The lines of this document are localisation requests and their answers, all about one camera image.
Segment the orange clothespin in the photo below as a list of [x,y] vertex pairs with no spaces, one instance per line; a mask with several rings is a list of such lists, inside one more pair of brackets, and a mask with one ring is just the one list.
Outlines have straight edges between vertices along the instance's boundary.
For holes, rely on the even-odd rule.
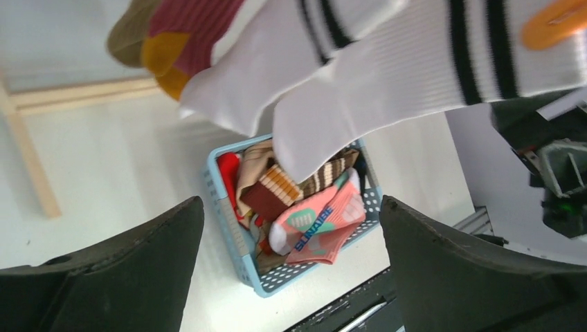
[[552,1],[525,22],[521,41],[530,50],[545,50],[586,29],[586,0]]

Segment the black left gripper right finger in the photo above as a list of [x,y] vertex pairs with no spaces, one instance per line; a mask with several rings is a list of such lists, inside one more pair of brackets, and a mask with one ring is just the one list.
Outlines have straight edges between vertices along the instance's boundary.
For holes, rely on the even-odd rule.
[[379,221],[407,331],[585,331],[586,267],[508,250],[391,196]]

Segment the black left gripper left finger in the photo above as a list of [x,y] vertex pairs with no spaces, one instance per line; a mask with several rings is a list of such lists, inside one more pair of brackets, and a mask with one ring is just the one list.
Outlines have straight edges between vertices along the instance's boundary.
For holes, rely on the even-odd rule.
[[1,271],[2,331],[178,331],[204,228],[193,196],[39,266]]

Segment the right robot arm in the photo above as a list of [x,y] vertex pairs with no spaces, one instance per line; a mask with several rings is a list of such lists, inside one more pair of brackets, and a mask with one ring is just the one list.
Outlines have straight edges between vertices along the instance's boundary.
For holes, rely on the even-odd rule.
[[569,238],[586,235],[586,89],[491,104],[491,124],[541,188],[542,222]]

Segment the purple striped sock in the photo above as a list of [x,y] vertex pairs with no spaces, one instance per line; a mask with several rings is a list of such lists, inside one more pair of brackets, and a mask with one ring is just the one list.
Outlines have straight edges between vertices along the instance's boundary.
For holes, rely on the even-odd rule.
[[149,23],[141,63],[178,100],[188,81],[212,66],[215,44],[243,5],[240,0],[162,1]]

